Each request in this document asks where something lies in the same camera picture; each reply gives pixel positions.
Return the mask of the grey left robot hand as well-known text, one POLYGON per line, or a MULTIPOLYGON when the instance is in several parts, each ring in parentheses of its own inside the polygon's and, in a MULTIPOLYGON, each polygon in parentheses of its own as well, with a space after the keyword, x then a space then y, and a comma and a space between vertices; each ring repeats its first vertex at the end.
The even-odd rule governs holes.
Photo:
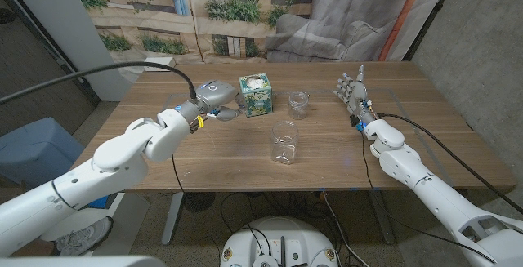
POLYGON ((202 107, 202 113, 208 118, 219 121, 230 121, 243 113, 241 109, 231 109, 225 104, 237 100, 239 90, 227 82, 211 80, 203 83, 195 89, 198 104, 202 107))

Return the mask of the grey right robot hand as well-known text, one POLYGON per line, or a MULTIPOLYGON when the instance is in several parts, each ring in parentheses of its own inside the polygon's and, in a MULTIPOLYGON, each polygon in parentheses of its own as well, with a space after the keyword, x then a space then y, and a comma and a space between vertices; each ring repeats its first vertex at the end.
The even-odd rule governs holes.
POLYGON ((336 89, 333 93, 346 105, 350 113, 351 125, 360 125, 365 128, 368 124, 378 119, 376 114, 371 111, 364 81, 364 65, 359 67, 356 79, 351 78, 347 73, 337 80, 336 89))

